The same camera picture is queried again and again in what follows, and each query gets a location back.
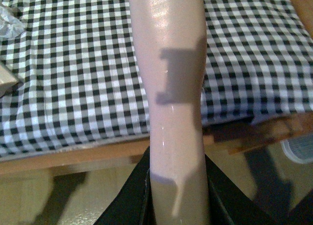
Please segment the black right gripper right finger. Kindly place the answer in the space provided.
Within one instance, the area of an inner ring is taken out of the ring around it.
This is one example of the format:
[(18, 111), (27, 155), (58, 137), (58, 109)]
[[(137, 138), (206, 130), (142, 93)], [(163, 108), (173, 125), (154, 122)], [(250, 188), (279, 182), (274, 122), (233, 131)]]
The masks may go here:
[(205, 157), (213, 225), (260, 225), (263, 214), (209, 158)]

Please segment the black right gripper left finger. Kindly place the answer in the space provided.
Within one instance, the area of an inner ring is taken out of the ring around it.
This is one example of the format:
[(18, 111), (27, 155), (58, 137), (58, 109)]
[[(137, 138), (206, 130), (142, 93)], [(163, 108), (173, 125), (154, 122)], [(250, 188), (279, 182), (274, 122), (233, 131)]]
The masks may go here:
[(150, 148), (147, 148), (117, 196), (96, 225), (154, 225), (150, 183)]

